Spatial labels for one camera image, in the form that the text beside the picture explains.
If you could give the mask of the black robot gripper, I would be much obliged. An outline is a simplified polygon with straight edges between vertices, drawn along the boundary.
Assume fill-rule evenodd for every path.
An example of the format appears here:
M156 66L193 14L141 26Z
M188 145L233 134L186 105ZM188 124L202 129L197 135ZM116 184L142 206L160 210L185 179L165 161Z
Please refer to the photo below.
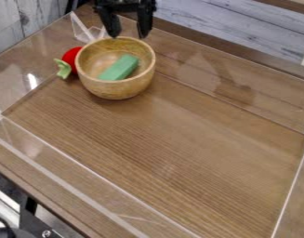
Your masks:
M156 8L156 0L94 0L96 11L105 31L112 38L117 38L121 27L118 17L110 7L137 7L137 22L136 28L138 38L148 36L152 30L152 14Z

